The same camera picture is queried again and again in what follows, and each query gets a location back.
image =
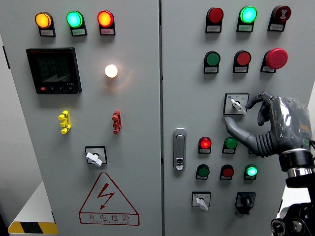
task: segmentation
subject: glowing white light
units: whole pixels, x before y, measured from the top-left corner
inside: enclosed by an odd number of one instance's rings
[[[107,75],[109,78],[114,78],[116,77],[117,74],[118,74],[117,66],[111,64],[105,68],[105,75]]]

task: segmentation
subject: warning sign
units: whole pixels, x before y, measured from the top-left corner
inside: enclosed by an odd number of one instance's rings
[[[140,216],[117,184],[101,172],[79,211],[81,224],[140,225]]]

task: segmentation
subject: yellow black hazard stripe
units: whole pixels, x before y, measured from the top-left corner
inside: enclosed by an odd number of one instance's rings
[[[14,221],[9,227],[11,234],[47,234],[58,235],[57,225],[47,222],[18,222]]]

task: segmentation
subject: yellow terminal block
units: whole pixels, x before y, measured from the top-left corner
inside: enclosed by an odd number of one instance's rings
[[[63,111],[59,116],[58,119],[60,122],[60,127],[63,129],[61,130],[62,134],[66,134],[71,129],[71,123],[70,123],[70,116],[68,111]]]

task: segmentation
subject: gray metal panel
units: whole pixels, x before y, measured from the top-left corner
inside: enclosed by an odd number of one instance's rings
[[[284,32],[268,32],[274,7],[287,4],[292,15]],[[252,33],[236,33],[239,11],[248,5],[257,8]],[[206,13],[211,7],[224,11],[222,33],[205,34]],[[314,2],[294,0],[200,0],[162,2],[163,42],[163,124],[165,235],[270,235],[270,222],[276,218],[285,186],[278,157],[255,157],[238,145],[235,155],[222,154],[229,136],[222,118],[226,92],[248,92],[250,98],[263,90],[274,95],[297,98],[307,105],[314,83],[313,39]],[[264,54],[276,47],[287,50],[287,64],[275,74],[260,73]],[[204,75],[203,61],[208,51],[221,56],[219,74]],[[239,50],[252,55],[247,74],[232,74],[234,55]],[[241,127],[253,133],[269,130],[257,126],[259,106],[246,116],[233,116]],[[173,168],[173,131],[187,131],[186,169]],[[209,136],[210,155],[198,155],[198,140]],[[196,180],[198,165],[210,168],[208,180]],[[220,170],[231,164],[231,181],[220,180]],[[244,181],[244,168],[258,167],[257,180]],[[209,212],[191,207],[192,191],[211,191]],[[255,192],[250,215],[234,214],[237,192]]]
[[[0,4],[1,35],[60,235],[161,235],[158,1]],[[87,36],[71,36],[65,19],[72,10],[83,14]],[[115,37],[99,35],[96,17],[101,10],[113,13]],[[56,38],[39,36],[34,17],[40,11],[53,16]],[[82,93],[36,94],[25,52],[34,47],[74,47]],[[115,79],[104,75],[108,64],[119,69]],[[58,120],[63,110],[72,122],[66,135]],[[115,110],[122,116],[118,135],[112,127]],[[108,164],[88,165],[85,146],[106,146]],[[137,210],[140,226],[80,224],[79,210],[101,172]]]

